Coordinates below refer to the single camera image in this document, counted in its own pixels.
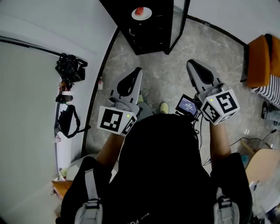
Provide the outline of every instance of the black cable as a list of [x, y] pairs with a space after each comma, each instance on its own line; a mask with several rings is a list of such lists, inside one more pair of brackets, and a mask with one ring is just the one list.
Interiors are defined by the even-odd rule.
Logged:
[[201, 121], [200, 121], [200, 148], [199, 148], [199, 151], [201, 150], [201, 146], [202, 146], [202, 134], [201, 134], [201, 127], [202, 127], [202, 120], [203, 120], [204, 116], [202, 114], [202, 118], [201, 118]]
[[263, 140], [260, 140], [259, 138], [246, 138], [246, 137], [242, 137], [242, 138], [240, 138], [240, 139], [238, 139], [236, 142], [234, 142], [233, 144], [231, 144], [230, 146], [232, 146], [232, 145], [234, 145], [235, 143], [237, 143], [237, 142], [239, 142], [241, 139], [247, 139], [247, 140], [259, 140], [259, 141], [264, 141], [270, 134], [272, 134], [272, 133], [274, 133], [274, 132], [276, 132], [276, 131], [279, 131], [279, 130], [276, 130], [276, 129], [274, 129], [274, 130], [272, 130], [267, 136], [265, 136], [264, 137], [264, 139]]
[[[192, 125], [193, 125], [193, 128], [194, 128], [194, 127], [195, 127], [195, 125], [196, 125], [196, 119], [193, 121]], [[196, 134], [197, 134], [197, 135], [199, 135], [199, 134], [200, 134], [199, 130], [194, 129], [194, 131], [196, 132]]]
[[[238, 139], [236, 142], [234, 142], [233, 144], [231, 144], [230, 146], [232, 146], [232, 145], [234, 145], [235, 143], [237, 143], [237, 142], [239, 142], [241, 139], [247, 139], [247, 140], [259, 140], [259, 141], [264, 141], [270, 134], [272, 134], [272, 133], [275, 133], [276, 131], [280, 131], [280, 130], [276, 130], [276, 129], [274, 129], [274, 130], [272, 130], [267, 136], [265, 136], [264, 138], [263, 138], [263, 140], [261, 140], [261, 139], [259, 139], [259, 138], [246, 138], [246, 137], [242, 137], [242, 138], [240, 138], [240, 139]], [[210, 164], [211, 163], [211, 159], [208, 159], [202, 166], [206, 166], [206, 165], [208, 165], [208, 164]]]
[[256, 201], [256, 194], [254, 191], [254, 198], [255, 198], [255, 210], [256, 210], [256, 216], [258, 217], [258, 208], [257, 208], [257, 201]]

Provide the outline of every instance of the small screen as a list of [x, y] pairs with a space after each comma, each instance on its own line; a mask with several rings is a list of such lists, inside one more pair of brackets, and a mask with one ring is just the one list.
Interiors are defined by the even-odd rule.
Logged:
[[196, 106], [194, 105], [194, 103], [184, 97], [179, 104], [179, 108], [190, 112], [192, 115], [196, 114]]

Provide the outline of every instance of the black and white marker cube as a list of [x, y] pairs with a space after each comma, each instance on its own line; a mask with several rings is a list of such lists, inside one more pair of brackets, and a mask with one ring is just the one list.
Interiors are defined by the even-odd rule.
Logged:
[[214, 125], [230, 119], [239, 109], [232, 89], [206, 97], [201, 107], [203, 115]]
[[126, 136], [136, 120], [137, 117], [133, 112], [100, 106], [97, 128]]

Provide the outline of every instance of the person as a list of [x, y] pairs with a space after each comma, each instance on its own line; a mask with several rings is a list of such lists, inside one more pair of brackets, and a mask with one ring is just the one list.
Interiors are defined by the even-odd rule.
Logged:
[[[144, 113], [125, 138], [111, 133], [96, 159], [83, 160], [63, 199], [59, 223], [74, 223], [77, 209], [88, 199], [84, 171], [92, 168], [104, 224], [211, 224], [218, 187], [238, 205], [239, 223], [249, 222], [249, 183], [241, 156], [231, 153], [225, 124], [210, 123], [209, 176], [193, 125], [183, 116], [168, 114], [166, 103], [160, 111]], [[119, 171], [109, 183], [118, 157]]]
[[262, 104], [261, 117], [273, 121], [275, 127], [280, 126], [280, 110], [265, 101]]

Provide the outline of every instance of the striped cloth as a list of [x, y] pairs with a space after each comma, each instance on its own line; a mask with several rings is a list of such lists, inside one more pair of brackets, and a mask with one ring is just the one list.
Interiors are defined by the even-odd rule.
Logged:
[[252, 89], [280, 109], [280, 77], [270, 75], [269, 85]]

